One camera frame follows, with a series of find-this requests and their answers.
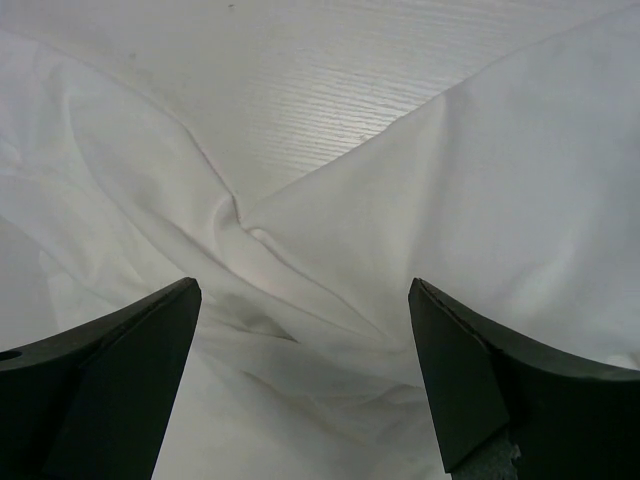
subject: white cloth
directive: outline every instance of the white cloth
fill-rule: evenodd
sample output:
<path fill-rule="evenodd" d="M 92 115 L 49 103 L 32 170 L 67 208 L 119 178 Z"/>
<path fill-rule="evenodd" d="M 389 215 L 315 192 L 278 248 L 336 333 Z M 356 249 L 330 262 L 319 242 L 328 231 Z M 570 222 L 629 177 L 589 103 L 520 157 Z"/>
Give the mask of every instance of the white cloth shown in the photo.
<path fill-rule="evenodd" d="M 178 120 L 0 32 L 0 216 L 42 248 L 59 329 L 199 280 L 156 478 L 435 480 L 414 276 L 564 350 L 640 350 L 638 79 L 631 8 L 492 65 L 240 221 Z"/>

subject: black plastic part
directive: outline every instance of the black plastic part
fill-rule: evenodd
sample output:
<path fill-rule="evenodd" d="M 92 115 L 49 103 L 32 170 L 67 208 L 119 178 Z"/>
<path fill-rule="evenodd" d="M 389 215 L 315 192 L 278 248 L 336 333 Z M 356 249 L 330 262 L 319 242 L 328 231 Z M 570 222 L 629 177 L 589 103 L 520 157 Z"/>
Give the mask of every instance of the black plastic part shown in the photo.
<path fill-rule="evenodd" d="M 183 279 L 0 354 L 0 478 L 150 479 L 200 301 Z"/>
<path fill-rule="evenodd" d="M 640 372 L 546 346 L 420 280 L 409 303 L 454 479 L 637 478 Z"/>

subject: crumpled white fabric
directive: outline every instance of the crumpled white fabric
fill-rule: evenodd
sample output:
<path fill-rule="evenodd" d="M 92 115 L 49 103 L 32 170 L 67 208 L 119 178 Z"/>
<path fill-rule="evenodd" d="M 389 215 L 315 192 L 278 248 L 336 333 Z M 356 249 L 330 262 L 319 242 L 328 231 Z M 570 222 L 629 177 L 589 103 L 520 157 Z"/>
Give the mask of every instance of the crumpled white fabric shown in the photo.
<path fill-rule="evenodd" d="M 579 355 L 640 350 L 639 79 L 631 8 L 490 66 L 239 220 L 178 119 L 0 31 L 0 217 L 40 245 L 60 330 L 200 282 L 156 478 L 444 478 L 414 276 Z"/>

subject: wood grain texture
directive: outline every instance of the wood grain texture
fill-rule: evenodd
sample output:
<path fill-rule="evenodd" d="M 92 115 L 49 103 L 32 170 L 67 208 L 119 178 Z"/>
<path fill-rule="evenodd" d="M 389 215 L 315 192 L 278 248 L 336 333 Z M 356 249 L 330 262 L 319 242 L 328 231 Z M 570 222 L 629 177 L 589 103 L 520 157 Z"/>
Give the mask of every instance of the wood grain texture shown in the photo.
<path fill-rule="evenodd" d="M 0 21 L 164 105 L 246 212 L 492 61 L 630 3 L 4 0 Z"/>

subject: hole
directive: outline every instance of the hole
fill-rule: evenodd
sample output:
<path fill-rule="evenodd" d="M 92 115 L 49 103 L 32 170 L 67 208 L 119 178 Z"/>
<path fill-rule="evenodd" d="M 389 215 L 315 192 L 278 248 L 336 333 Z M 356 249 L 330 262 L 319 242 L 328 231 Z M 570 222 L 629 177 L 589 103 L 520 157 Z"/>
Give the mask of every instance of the hole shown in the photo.
<path fill-rule="evenodd" d="M 4 362 L 5 360 L 11 360 L 13 358 L 18 358 L 22 355 L 22 352 L 17 350 L 9 350 L 8 352 L 0 352 L 0 362 Z"/>

